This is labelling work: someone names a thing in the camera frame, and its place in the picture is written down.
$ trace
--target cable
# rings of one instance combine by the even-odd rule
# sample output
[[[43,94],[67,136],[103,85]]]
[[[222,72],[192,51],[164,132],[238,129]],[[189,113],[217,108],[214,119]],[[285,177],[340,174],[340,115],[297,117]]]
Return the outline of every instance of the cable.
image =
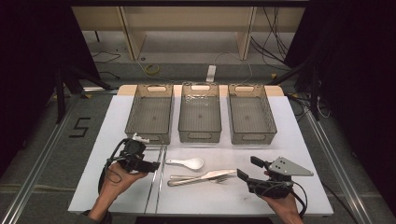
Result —
[[[289,99],[291,99],[293,101],[296,101],[297,103],[299,103],[302,106],[305,106],[305,107],[308,107],[308,108],[311,107],[311,104],[310,104],[308,99],[296,97],[296,96],[294,96],[294,94],[296,94],[296,93],[286,93],[286,96]]]
[[[110,170],[109,168],[107,168],[107,172],[111,172],[111,173],[113,173],[113,174],[115,174],[116,176],[119,177],[119,180],[118,180],[118,181],[115,181],[115,180],[112,180],[112,179],[110,178],[110,176],[107,175],[107,173],[106,173],[106,178],[107,178],[109,181],[111,181],[111,182],[113,182],[113,183],[115,183],[115,184],[118,184],[118,183],[120,183],[120,182],[122,181],[121,175],[119,175],[117,172],[114,172],[114,171]]]
[[[305,113],[304,113],[302,116],[300,116],[300,118],[297,120],[297,123],[300,122],[300,120],[301,120],[309,111],[310,111],[310,109],[307,109],[307,110],[305,111]]]
[[[234,55],[231,54],[230,52],[222,52],[222,53],[218,54],[218,55],[215,57],[215,59],[213,60],[213,65],[216,65],[216,59],[217,59],[221,54],[225,54],[225,53],[228,53],[228,54],[230,54],[231,56],[235,57],[236,60],[239,60],[239,61],[241,61],[241,62],[247,64],[248,69],[249,69],[249,71],[250,71],[250,77],[247,78],[245,81],[241,82],[241,84],[242,84],[242,83],[245,83],[245,82],[249,81],[251,78],[253,78],[253,72],[251,71],[250,64],[247,63],[246,61],[243,61],[243,60],[239,59],[238,57],[234,56]]]
[[[260,48],[262,51],[259,51],[257,48],[255,48],[255,46],[253,45],[253,48],[255,49],[255,50],[257,50],[259,53],[261,53],[262,54],[262,56],[266,56],[266,57],[268,57],[268,58],[272,58],[272,59],[275,59],[275,60],[277,60],[277,61],[279,61],[280,63],[283,63],[283,64],[285,64],[281,59],[279,59],[278,57],[276,57],[273,53],[271,53],[270,51],[268,51],[266,48],[265,48],[265,43],[264,43],[264,45],[263,46],[260,46],[259,45],[259,43],[253,38],[253,37],[251,37],[251,40],[254,42],[254,44],[256,44],[257,45],[257,47],[258,48]]]
[[[303,209],[300,212],[300,218],[303,219],[306,208],[308,207],[308,197],[306,196],[306,192],[305,192],[303,186],[301,186],[299,183],[294,182],[294,181],[293,181],[293,183],[296,184],[298,187],[300,187],[300,189],[303,190],[303,193],[305,195],[305,203],[304,203],[303,200],[293,190],[290,190],[290,193],[294,196],[294,198],[296,198],[297,201],[299,201],[300,204],[303,206]]]
[[[265,10],[265,7],[263,7],[262,9],[263,9],[264,14],[265,14],[265,17],[266,17],[266,19],[267,19],[267,21],[268,21],[268,24],[269,24],[269,26],[270,26],[270,28],[271,28],[271,32],[270,32],[269,35],[271,35],[271,33],[274,34],[274,37],[276,38],[276,44],[277,44],[277,46],[278,46],[279,53],[280,53],[280,55],[281,55],[282,58],[283,58],[282,52],[286,55],[285,49],[287,49],[287,47],[283,44],[283,41],[280,39],[280,37],[279,37],[279,35],[278,35],[278,33],[277,33],[277,25],[278,25],[277,13],[278,13],[278,7],[275,7],[275,8],[274,8],[274,22],[273,22],[273,25],[271,25],[271,22],[270,22],[270,19],[269,19],[269,17],[268,17],[268,14],[267,14],[267,12],[266,12],[266,10]]]
[[[274,182],[274,183],[278,183],[278,184],[277,184],[277,185],[271,186],[270,188],[266,189],[266,190],[263,191],[261,194],[259,194],[259,193],[257,192],[257,188],[258,188],[259,186],[261,186],[262,184],[265,184],[265,182],[266,182],[266,181],[260,182],[260,183],[259,183],[258,185],[256,185],[256,187],[254,187],[254,189],[253,189],[254,194],[256,194],[257,197],[259,197],[259,198],[261,198],[262,196],[264,196],[264,194],[265,194],[266,192],[268,192],[270,189],[274,189],[274,188],[277,188],[277,187],[285,186],[285,183],[284,183],[284,182]]]
[[[92,57],[94,58],[94,57],[98,56],[101,53],[106,53],[106,54],[110,54],[110,55],[116,55],[117,57],[115,57],[113,59],[110,59],[108,61],[105,61],[105,62],[95,62],[95,63],[108,63],[108,62],[111,62],[111,61],[114,61],[114,60],[118,59],[121,56],[120,54],[116,54],[116,53],[109,53],[109,52],[106,52],[106,51],[100,51],[99,53],[92,55]]]
[[[111,76],[115,77],[116,79],[120,79],[120,77],[114,75],[114,74],[111,73],[111,72],[99,72],[99,73],[108,73],[108,74],[110,74]]]
[[[110,167],[111,163],[115,160],[114,156],[116,155],[117,151],[119,150],[120,146],[124,143],[126,143],[128,141],[127,138],[122,139],[116,146],[116,148],[114,148],[113,153],[111,154],[110,158],[108,158],[106,160],[105,166],[103,167],[102,173],[100,174],[99,177],[99,183],[98,183],[98,192],[100,193],[103,183],[105,181],[105,177],[107,177],[106,173],[108,171],[108,167]]]
[[[149,77],[149,78],[153,78],[153,79],[159,79],[159,80],[165,80],[165,81],[170,81],[170,82],[189,82],[188,80],[172,80],[172,79],[167,79],[167,78],[161,78],[161,77],[152,77],[152,75],[150,75],[150,74],[148,74],[147,73],[147,69],[145,69],[143,66],[142,66],[142,64],[140,64],[139,62],[136,62],[137,64],[139,64],[139,66],[142,68],[142,71],[143,71],[143,73],[146,75],[146,77]]]
[[[332,191],[331,188],[329,188],[329,186],[327,186],[323,181],[320,180],[320,183],[323,185],[324,188],[326,188],[334,197],[335,199],[346,209],[347,213],[352,217],[353,221],[356,224],[359,224],[359,221],[355,218],[355,216],[352,214],[352,212],[347,208],[347,206],[344,204],[343,201],[341,201],[341,199],[335,194],[334,191]]]
[[[330,111],[329,110],[329,113],[327,114],[327,115],[324,115],[322,112],[321,112],[321,108],[319,108],[319,101],[320,101],[320,98],[318,98],[318,103],[317,103],[317,108],[318,108],[318,112],[319,112],[319,114],[323,117],[323,118],[325,118],[325,119],[327,119],[329,116],[330,116],[330,114],[332,113],[332,111]]]
[[[149,64],[145,67],[145,73],[150,76],[157,75],[160,72],[160,66],[158,64]]]
[[[301,107],[302,111],[299,114],[294,114],[294,116],[301,116],[304,113],[304,106],[303,104],[296,98],[294,97],[292,94],[287,94],[286,93],[286,97],[288,97],[289,100],[292,100],[294,102],[297,102],[297,104]]]

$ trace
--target black cable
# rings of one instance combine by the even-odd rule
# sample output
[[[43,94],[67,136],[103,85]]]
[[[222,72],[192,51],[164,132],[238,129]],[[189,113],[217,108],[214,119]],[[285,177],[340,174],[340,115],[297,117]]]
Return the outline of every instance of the black cable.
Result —
[[[110,54],[110,55],[116,55],[117,57],[115,57],[113,59],[110,59],[108,61],[105,61],[105,62],[95,62],[95,63],[108,63],[108,62],[111,62],[111,61],[114,61],[114,60],[118,59],[121,56],[120,54],[116,54],[116,53],[109,53],[109,52],[106,52],[106,51],[100,51],[99,53],[92,55],[92,57],[94,58],[94,57],[98,56],[101,53],[106,53],[106,54]]]
[[[326,188],[334,197],[335,199],[346,209],[347,213],[352,217],[353,221],[356,224],[359,224],[359,221],[355,218],[355,216],[352,214],[352,212],[347,208],[347,206],[344,204],[343,201],[341,201],[341,199],[335,194],[334,191],[332,191],[332,189],[329,188],[329,186],[327,186],[323,181],[320,180],[320,183],[323,185],[324,188]]]
[[[116,76],[115,74],[113,74],[111,72],[99,72],[99,73],[107,73],[107,74],[110,74],[111,76],[115,77],[116,79],[120,79],[120,77]]]
[[[293,96],[293,97],[294,97],[294,99],[300,100],[300,101],[307,101],[307,102],[310,102],[310,101],[311,101],[310,99],[305,99],[305,98],[296,97],[296,96]]]
[[[301,120],[309,111],[310,111],[310,109],[307,109],[307,110],[305,111],[305,113],[304,113],[302,116],[300,116],[300,118],[297,120],[297,123],[300,122],[300,120]]]
[[[304,203],[303,200],[293,190],[290,191],[290,193],[294,196],[294,198],[296,198],[297,201],[299,201],[300,204],[303,206],[303,209],[300,212],[300,218],[303,219],[306,208],[308,207],[308,197],[306,196],[306,192],[305,192],[303,186],[301,186],[299,183],[296,183],[294,181],[293,181],[293,183],[296,184],[298,187],[300,187],[300,189],[303,190],[303,193],[305,195],[305,203]]]
[[[268,34],[267,38],[265,39],[264,44],[262,45],[262,48],[263,48],[263,49],[265,49],[265,45],[267,45],[267,42],[268,42],[268,40],[270,39],[271,33],[272,33],[272,32],[270,32],[270,33]]]
[[[279,31],[277,30],[277,27],[278,27],[278,25],[279,25],[279,19],[278,19],[278,16],[277,16],[277,13],[279,12],[279,7],[275,7],[275,17],[274,17],[274,21],[275,21],[275,33],[276,33],[276,43],[277,43],[277,45],[278,45],[278,48],[280,48],[280,51],[282,51],[283,52],[283,54],[285,54],[285,56],[286,56],[286,54],[287,54],[287,50],[289,50],[286,46],[285,46],[285,44],[283,43],[283,41],[282,41],[282,38],[280,38],[280,33],[279,33]]]
[[[311,104],[310,104],[310,102],[309,102],[308,99],[303,99],[303,98],[295,97],[294,94],[287,94],[287,93],[286,93],[286,95],[288,96],[288,98],[290,98],[291,100],[296,101],[296,102],[298,102],[300,105],[306,106],[306,107],[308,107],[308,108],[311,107]]]
[[[266,189],[265,191],[263,191],[262,194],[258,194],[258,193],[257,193],[257,187],[259,187],[260,185],[262,185],[262,184],[264,184],[264,183],[265,183],[265,181],[260,182],[260,183],[259,183],[258,185],[256,185],[256,187],[254,187],[254,189],[253,189],[254,194],[256,194],[257,197],[259,197],[259,198],[261,198],[262,196],[264,196],[264,194],[265,194],[266,192],[268,192],[270,189],[274,189],[274,188],[277,188],[277,187],[285,186],[285,183],[284,183],[284,182],[278,182],[279,184],[271,186],[270,188],[268,188],[268,189]]]
[[[259,45],[259,43],[257,43],[257,41],[256,41],[253,37],[251,37],[251,40],[253,41],[253,42],[251,42],[251,43],[252,43],[252,47],[253,47],[255,50],[257,50],[257,51],[262,55],[262,60],[264,61],[264,63],[265,63],[266,65],[268,65],[268,66],[270,66],[270,67],[273,67],[273,68],[275,68],[275,69],[279,69],[279,70],[283,70],[283,71],[288,71],[288,72],[290,71],[289,69],[284,69],[284,68],[279,68],[279,67],[272,66],[271,64],[269,64],[268,62],[266,62],[265,59],[264,59],[264,56],[265,56],[265,57],[268,57],[268,58],[271,58],[271,59],[275,59],[275,60],[277,60],[277,61],[279,61],[279,62],[281,62],[281,63],[284,64],[284,62],[283,62],[282,60],[280,60],[280,59],[277,58],[273,53],[271,53],[270,51],[268,51],[267,49],[264,48],[265,44],[264,44],[264,46],[262,47],[262,46]]]
[[[110,158],[108,158],[106,160],[105,166],[103,167],[102,173],[99,177],[99,183],[98,183],[98,192],[100,193],[103,183],[105,181],[105,177],[106,177],[106,172],[108,170],[108,167],[111,165],[111,163],[115,160],[114,156],[116,155],[117,151],[119,150],[120,146],[123,143],[126,143],[128,141],[128,138],[124,138],[122,139],[116,146],[116,148],[114,149],[113,153],[111,154]]]
[[[275,12],[274,12],[274,23],[273,23],[272,25],[271,25],[270,19],[269,19],[269,17],[268,17],[268,14],[267,14],[267,12],[266,12],[266,10],[265,10],[265,7],[263,7],[262,9],[264,10],[265,17],[266,17],[266,19],[267,19],[267,21],[268,21],[268,24],[269,24],[270,28],[271,28],[270,34],[271,34],[271,33],[274,34],[274,37],[276,38],[276,43],[277,43],[277,46],[278,46],[279,53],[280,53],[281,57],[283,58],[282,51],[284,52],[284,50],[283,50],[282,47],[279,48],[279,43],[282,43],[282,44],[283,44],[283,42],[280,40],[280,37],[277,35],[277,27],[276,27],[276,20],[277,20],[277,11],[278,11],[278,9],[277,9],[277,7],[275,7]]]
[[[107,171],[108,171],[108,172],[111,172],[111,173],[113,173],[113,174],[115,174],[116,176],[119,177],[119,180],[118,180],[118,181],[115,181],[115,180],[112,180],[110,177],[108,177],[108,175],[106,175],[106,178],[107,178],[109,181],[111,181],[111,182],[113,182],[113,183],[115,183],[115,184],[118,184],[118,183],[120,183],[120,182],[122,181],[121,175],[119,175],[117,172],[114,172],[114,171],[110,170],[109,168],[107,168]]]
[[[294,114],[294,116],[301,116],[301,115],[304,113],[304,106],[303,106],[303,104],[302,104],[300,101],[298,101],[298,100],[296,99],[296,97],[292,96],[291,94],[287,94],[287,93],[286,93],[286,97],[288,97],[289,100],[292,100],[292,101],[294,101],[294,102],[297,102],[297,104],[301,107],[301,109],[302,109],[301,113],[299,113],[299,114]]]

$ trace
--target clear plastic bin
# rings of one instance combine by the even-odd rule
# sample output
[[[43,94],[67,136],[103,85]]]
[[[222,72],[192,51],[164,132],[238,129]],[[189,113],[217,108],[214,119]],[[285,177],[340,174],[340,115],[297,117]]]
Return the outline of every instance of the clear plastic bin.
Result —
[[[178,132],[180,142],[219,142],[221,116],[217,83],[183,83]]]
[[[173,103],[173,85],[137,85],[125,133],[137,133],[152,145],[169,145]]]
[[[271,144],[276,124],[263,85],[230,84],[228,108],[234,145]]]

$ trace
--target gray floor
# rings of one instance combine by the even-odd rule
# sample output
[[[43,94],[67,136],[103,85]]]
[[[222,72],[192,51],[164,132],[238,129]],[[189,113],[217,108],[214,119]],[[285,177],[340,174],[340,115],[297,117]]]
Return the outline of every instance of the gray floor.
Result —
[[[215,80],[224,84],[240,82],[249,78],[249,67],[252,71],[252,78],[249,81],[252,82],[266,83],[271,80],[271,74],[276,73],[281,76],[285,73],[285,71],[265,65],[262,56],[254,49],[249,50],[247,61],[241,62],[235,59],[232,56],[237,55],[233,34],[201,33],[197,35],[180,33],[175,35],[172,33],[152,33],[146,39],[138,62],[142,65],[156,63],[161,70],[155,76],[156,78],[147,77],[137,62],[129,60],[122,34],[99,32],[100,43],[96,42],[93,32],[85,32],[84,35],[92,54],[99,51],[120,54],[120,57],[111,63],[96,64],[100,72],[111,72],[120,77],[120,79],[116,79],[109,73],[101,73],[103,81],[112,86],[143,82],[179,83],[186,79],[204,81],[207,67],[213,63],[218,66]],[[289,40],[290,43],[292,34],[282,36],[285,36],[285,39]],[[257,39],[263,39],[263,35],[257,34]],[[269,48],[276,51],[274,43],[270,44]],[[220,55],[215,61],[215,58],[222,52],[227,53]],[[100,56],[102,58],[95,56],[94,59],[97,62],[105,62],[114,58],[114,55],[103,54]],[[269,64],[280,66],[275,61],[269,59],[266,61]],[[294,92],[295,78],[281,84],[284,92]],[[82,81],[82,84],[85,87],[94,87],[90,82]],[[67,207],[73,198],[74,190],[90,157],[93,144],[112,97],[111,94],[98,93],[87,94],[86,96],[88,97],[79,98],[71,111],[58,144],[51,153],[49,161],[19,217],[18,223],[73,223],[76,219],[77,215],[67,212]],[[294,102],[290,102],[290,104],[295,114],[301,112],[299,105]],[[0,214],[7,212],[20,186],[34,167],[41,151],[45,148],[51,132],[55,128],[56,116],[56,99],[51,98],[35,129],[26,139],[26,148],[18,153],[0,180]],[[74,130],[78,118],[90,118],[80,123],[81,126],[89,127],[89,129],[84,138],[70,138],[70,135],[82,133],[82,130]],[[297,116],[296,119],[299,120],[300,129],[320,179],[348,205],[346,195],[340,188],[308,116]],[[330,138],[334,151],[344,166],[353,187],[363,200],[367,214],[373,223],[396,223],[395,216],[389,211],[359,160],[352,155],[336,119],[334,117],[321,118],[320,124]],[[330,217],[306,217],[304,223],[353,223],[346,209],[328,190],[326,192],[334,214]],[[115,216],[114,223],[134,223],[134,220],[135,217]],[[280,223],[276,217],[273,220],[275,223]]]

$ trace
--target hand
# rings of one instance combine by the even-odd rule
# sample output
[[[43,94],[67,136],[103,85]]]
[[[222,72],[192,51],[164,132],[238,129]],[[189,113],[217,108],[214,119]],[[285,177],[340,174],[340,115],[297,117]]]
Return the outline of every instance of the hand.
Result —
[[[296,200],[292,194],[289,193],[284,199],[272,199],[264,196],[262,196],[262,199],[268,203],[284,223],[303,223],[298,213]]]
[[[127,173],[118,162],[110,165],[106,172],[105,180],[99,197],[96,199],[88,217],[101,221],[108,208],[113,204],[117,197],[127,190],[138,179],[143,178],[147,173],[138,172],[136,174]]]

